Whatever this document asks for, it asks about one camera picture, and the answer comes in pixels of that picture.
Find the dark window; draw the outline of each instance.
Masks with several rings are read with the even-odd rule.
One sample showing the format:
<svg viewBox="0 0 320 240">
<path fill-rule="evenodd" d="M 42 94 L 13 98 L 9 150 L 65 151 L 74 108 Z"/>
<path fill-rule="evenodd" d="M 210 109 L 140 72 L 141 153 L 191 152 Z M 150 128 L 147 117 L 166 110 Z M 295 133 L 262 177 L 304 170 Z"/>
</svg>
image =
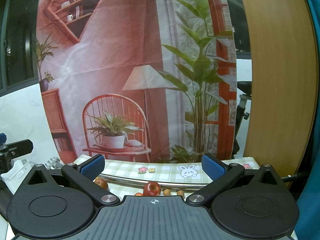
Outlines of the dark window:
<svg viewBox="0 0 320 240">
<path fill-rule="evenodd" d="M 230 17 L 234 28 L 237 58 L 251 59 L 247 18 L 242 0 L 228 0 Z"/>
<path fill-rule="evenodd" d="M 2 21 L 3 21 L 3 15 L 4 15 L 4 8 L 5 8 L 5 4 L 6 4 L 7 0 L 0 0 L 0 40 L 1 40 L 1 33 L 2 33 Z M 0 67 L 0 92 L 3 89 L 3 80 L 2 80 L 2 71 L 1 71 L 1 67 Z"/>
<path fill-rule="evenodd" d="M 38 82 L 35 52 L 39 0 L 9 0 L 7 7 L 5 1 L 0 0 L 0 19 L 3 18 L 0 96 Z"/>
</svg>

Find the wooden chair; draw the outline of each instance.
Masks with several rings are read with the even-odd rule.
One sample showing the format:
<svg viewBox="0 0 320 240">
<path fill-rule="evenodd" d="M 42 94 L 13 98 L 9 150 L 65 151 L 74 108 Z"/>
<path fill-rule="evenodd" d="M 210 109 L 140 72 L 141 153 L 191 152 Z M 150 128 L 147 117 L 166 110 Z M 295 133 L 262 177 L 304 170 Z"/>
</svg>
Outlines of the wooden chair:
<svg viewBox="0 0 320 240">
<path fill-rule="evenodd" d="M 142 131 L 135 131 L 134 134 L 128 135 L 128 140 L 136 139 L 144 144 L 144 149 L 137 152 L 108 152 L 99 147 L 94 147 L 93 145 L 99 145 L 102 142 L 101 137 L 95 138 L 95 132 L 92 133 L 88 128 L 96 126 L 94 122 L 94 117 L 105 117 L 104 111 L 114 116 L 128 117 L 131 122 L 135 123 L 136 127 L 142 129 Z M 92 153 L 100 153 L 108 159 L 108 155 L 113 156 L 128 156 L 131 162 L 135 162 L 136 155 L 146 155 L 147 162 L 150 163 L 149 153 L 151 149 L 149 148 L 149 127 L 147 119 L 141 107 L 133 100 L 116 94 L 107 94 L 98 96 L 92 99 L 83 109 L 82 121 L 84 128 L 85 141 L 87 143 L 87 148 L 83 151 L 89 152 L 89 156 Z"/>
</svg>

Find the white plastic crate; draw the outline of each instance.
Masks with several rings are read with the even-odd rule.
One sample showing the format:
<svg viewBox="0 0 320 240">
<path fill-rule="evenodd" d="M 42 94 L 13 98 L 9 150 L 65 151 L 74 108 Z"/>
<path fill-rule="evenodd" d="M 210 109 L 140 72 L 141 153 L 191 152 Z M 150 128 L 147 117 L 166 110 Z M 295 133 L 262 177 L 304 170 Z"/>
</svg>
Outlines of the white plastic crate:
<svg viewBox="0 0 320 240">
<path fill-rule="evenodd" d="M 11 170 L 7 173 L 1 174 L 2 180 L 6 183 L 12 194 L 17 191 L 21 182 L 24 180 L 31 168 L 32 165 L 29 161 L 17 160 L 14 162 Z"/>
</svg>

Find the backdrop poster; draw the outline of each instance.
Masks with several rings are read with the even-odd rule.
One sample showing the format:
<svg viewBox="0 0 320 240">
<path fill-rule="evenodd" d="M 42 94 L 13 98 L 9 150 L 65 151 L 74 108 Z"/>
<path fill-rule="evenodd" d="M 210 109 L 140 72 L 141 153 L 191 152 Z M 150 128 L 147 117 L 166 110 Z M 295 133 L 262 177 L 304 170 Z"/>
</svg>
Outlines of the backdrop poster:
<svg viewBox="0 0 320 240">
<path fill-rule="evenodd" d="M 236 52 L 227 0 L 39 0 L 37 66 L 63 162 L 229 159 Z"/>
</svg>

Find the small potted plant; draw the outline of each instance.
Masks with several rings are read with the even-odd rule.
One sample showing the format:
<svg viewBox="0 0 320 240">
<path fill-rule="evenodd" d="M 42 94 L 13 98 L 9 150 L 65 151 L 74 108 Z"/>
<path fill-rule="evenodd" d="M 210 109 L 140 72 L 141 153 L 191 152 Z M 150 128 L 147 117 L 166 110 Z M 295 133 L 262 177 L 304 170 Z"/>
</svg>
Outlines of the small potted plant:
<svg viewBox="0 0 320 240">
<path fill-rule="evenodd" d="M 44 73 L 44 78 L 42 78 L 41 75 L 41 67 L 42 67 L 42 62 L 44 61 L 46 56 L 51 56 L 53 57 L 53 53 L 50 51 L 51 49 L 57 49 L 58 47 L 53 47 L 51 46 L 52 42 L 48 42 L 48 39 L 50 35 L 46 38 L 44 43 L 40 43 L 38 39 L 36 39 L 36 54 L 37 54 L 37 68 L 39 71 L 39 76 L 40 76 L 40 90 L 41 92 L 45 92 L 48 90 L 49 82 L 54 80 L 50 72 L 45 72 Z"/>
<path fill-rule="evenodd" d="M 94 117 L 96 127 L 88 128 L 92 133 L 96 132 L 95 138 L 102 136 L 102 143 L 110 149 L 120 149 L 124 147 L 124 139 L 128 139 L 128 134 L 134 131 L 142 131 L 141 128 L 134 126 L 133 122 L 129 122 L 128 118 L 118 116 L 115 117 L 104 111 L 105 117 Z"/>
</svg>

